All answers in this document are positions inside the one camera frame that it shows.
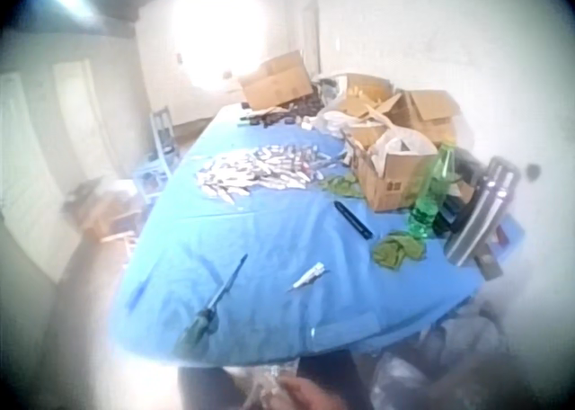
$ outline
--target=green plastic bottle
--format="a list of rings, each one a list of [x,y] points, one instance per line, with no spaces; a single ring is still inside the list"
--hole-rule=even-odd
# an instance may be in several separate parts
[[[446,199],[449,185],[455,180],[455,147],[441,144],[409,217],[409,232],[425,238],[431,233],[433,220]]]

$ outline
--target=window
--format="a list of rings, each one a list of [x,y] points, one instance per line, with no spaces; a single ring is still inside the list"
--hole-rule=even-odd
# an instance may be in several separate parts
[[[261,62],[265,25],[256,0],[180,0],[173,16],[179,58],[194,85],[222,89]]]

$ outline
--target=hand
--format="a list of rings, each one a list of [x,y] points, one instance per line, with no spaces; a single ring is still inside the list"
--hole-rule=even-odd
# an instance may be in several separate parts
[[[287,393],[270,397],[270,410],[346,410],[339,398],[321,389],[311,380],[281,377],[279,385]]]

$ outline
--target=person's leg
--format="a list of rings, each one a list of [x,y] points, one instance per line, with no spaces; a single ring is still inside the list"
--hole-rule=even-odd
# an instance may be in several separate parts
[[[339,396],[349,410],[373,410],[358,367],[347,350],[301,358],[297,376],[310,379]]]
[[[226,410],[240,408],[243,392],[221,368],[180,368],[178,370],[183,410]]]

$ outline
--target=blue chair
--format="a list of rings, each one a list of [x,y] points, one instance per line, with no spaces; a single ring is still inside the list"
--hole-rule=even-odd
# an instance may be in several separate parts
[[[146,204],[154,203],[180,163],[180,149],[173,135],[173,124],[167,106],[150,113],[155,151],[133,172],[134,184]]]

